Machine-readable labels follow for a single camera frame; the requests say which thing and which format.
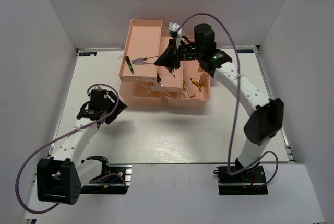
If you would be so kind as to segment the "yellow black pliers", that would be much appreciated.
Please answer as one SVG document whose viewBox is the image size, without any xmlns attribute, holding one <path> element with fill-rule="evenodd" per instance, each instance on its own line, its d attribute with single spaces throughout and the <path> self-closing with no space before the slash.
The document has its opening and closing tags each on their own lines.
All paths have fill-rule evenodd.
<svg viewBox="0 0 334 224">
<path fill-rule="evenodd" d="M 186 83 L 185 81 L 183 81 L 183 91 L 186 91 L 187 87 L 186 87 Z"/>
</svg>

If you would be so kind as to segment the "yellow long-nose pliers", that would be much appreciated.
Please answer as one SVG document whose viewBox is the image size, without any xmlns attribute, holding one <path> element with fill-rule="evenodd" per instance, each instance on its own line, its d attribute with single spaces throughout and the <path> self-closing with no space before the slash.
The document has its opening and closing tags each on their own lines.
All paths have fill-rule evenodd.
<svg viewBox="0 0 334 224">
<path fill-rule="evenodd" d="M 197 81 L 197 79 L 190 78 L 190 80 L 191 80 L 192 84 L 195 85 L 198 88 L 199 92 L 202 92 L 202 86 L 199 84 L 199 82 Z"/>
</svg>

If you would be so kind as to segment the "purple handle screwdriver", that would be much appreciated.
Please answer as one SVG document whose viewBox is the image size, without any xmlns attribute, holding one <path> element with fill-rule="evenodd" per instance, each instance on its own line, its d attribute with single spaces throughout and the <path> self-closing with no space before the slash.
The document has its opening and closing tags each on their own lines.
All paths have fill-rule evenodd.
<svg viewBox="0 0 334 224">
<path fill-rule="evenodd" d="M 134 64 L 134 65 L 145 64 L 147 60 L 157 58 L 157 57 L 159 57 L 159 56 L 136 58 L 136 59 L 132 60 L 132 64 Z"/>
</svg>

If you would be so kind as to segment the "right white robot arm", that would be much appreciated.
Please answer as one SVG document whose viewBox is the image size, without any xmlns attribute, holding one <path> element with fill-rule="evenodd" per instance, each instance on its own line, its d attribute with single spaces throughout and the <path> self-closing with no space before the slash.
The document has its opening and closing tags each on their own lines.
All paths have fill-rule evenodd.
<svg viewBox="0 0 334 224">
<path fill-rule="evenodd" d="M 165 51 L 155 60 L 156 66 L 178 69 L 183 61 L 197 60 L 201 69 L 214 80 L 226 87 L 235 96 L 237 105 L 241 105 L 249 116 L 244 126 L 246 142 L 235 160 L 235 170 L 229 170 L 230 176 L 249 181 L 255 174 L 262 153 L 267 144 L 282 128 L 284 103 L 281 99 L 272 99 L 259 91 L 240 73 L 240 63 L 217 48 L 215 32 L 208 24 L 194 27 L 194 41 L 183 43 L 181 27 L 170 23 L 167 34 L 171 37 Z"/>
</svg>

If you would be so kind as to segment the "pink plastic tool box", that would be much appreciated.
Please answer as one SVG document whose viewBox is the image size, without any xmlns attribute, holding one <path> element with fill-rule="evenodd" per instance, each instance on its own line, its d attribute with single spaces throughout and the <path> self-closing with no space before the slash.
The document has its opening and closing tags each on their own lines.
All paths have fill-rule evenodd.
<svg viewBox="0 0 334 224">
<path fill-rule="evenodd" d="M 155 66 L 157 58 L 145 64 L 134 65 L 131 74 L 125 56 L 130 60 L 142 57 L 160 56 L 171 37 L 166 32 L 162 20 L 130 21 L 123 59 L 119 71 L 120 95 L 126 103 L 134 105 L 164 105 L 171 107 L 202 108 L 210 99 L 210 77 L 199 66 L 197 60 L 182 62 L 174 70 L 176 77 L 165 67 Z M 156 82 L 157 73 L 162 85 Z M 192 84 L 195 78 L 202 86 L 202 92 Z"/>
</svg>

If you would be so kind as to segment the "green stubby screwdriver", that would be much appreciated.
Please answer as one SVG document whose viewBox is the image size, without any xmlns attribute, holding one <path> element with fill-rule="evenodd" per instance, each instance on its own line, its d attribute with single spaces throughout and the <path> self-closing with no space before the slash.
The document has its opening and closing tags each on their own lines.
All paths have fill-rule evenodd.
<svg viewBox="0 0 334 224">
<path fill-rule="evenodd" d="M 173 68 L 170 68 L 169 69 L 169 72 L 173 75 L 173 77 L 175 78 L 176 77 L 176 75 L 175 75 L 175 73 L 174 73 L 174 69 Z"/>
<path fill-rule="evenodd" d="M 159 73 L 157 73 L 157 79 L 156 79 L 156 82 L 157 82 L 159 85 L 162 85 L 162 83 L 161 83 L 161 77 L 160 77 Z"/>
</svg>

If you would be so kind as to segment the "black precision screwdriver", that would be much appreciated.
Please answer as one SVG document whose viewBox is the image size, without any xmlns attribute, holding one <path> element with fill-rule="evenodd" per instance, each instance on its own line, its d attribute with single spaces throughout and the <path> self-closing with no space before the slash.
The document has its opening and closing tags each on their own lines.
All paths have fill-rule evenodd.
<svg viewBox="0 0 334 224">
<path fill-rule="evenodd" d="M 126 63 L 129 67 L 129 70 L 130 70 L 131 74 L 134 75 L 134 69 L 133 69 L 132 62 L 131 62 L 129 56 L 125 56 L 125 60 L 126 60 Z"/>
</svg>

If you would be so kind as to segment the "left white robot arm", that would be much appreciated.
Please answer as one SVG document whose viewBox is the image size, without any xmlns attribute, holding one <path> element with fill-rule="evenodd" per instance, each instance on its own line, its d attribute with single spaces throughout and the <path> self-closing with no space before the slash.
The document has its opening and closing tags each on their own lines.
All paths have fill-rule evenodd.
<svg viewBox="0 0 334 224">
<path fill-rule="evenodd" d="M 73 205 L 85 185 L 110 177 L 106 157 L 94 155 L 82 159 L 81 155 L 100 126 L 112 123 L 126 108 L 114 92 L 102 88 L 91 90 L 89 101 L 77 115 L 75 133 L 66 137 L 50 158 L 40 159 L 37 164 L 38 200 Z"/>
</svg>

